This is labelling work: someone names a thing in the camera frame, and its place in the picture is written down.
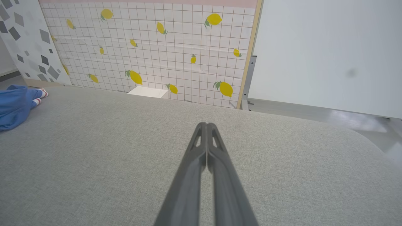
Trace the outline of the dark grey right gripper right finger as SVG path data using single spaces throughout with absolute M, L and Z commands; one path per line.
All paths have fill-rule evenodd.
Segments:
M 216 226 L 257 226 L 246 192 L 217 126 L 207 124 L 207 167 L 213 176 Z

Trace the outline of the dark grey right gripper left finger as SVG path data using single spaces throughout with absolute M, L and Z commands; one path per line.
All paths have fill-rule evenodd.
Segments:
M 201 174 L 206 166 L 207 123 L 199 123 L 156 217 L 155 226 L 198 226 Z

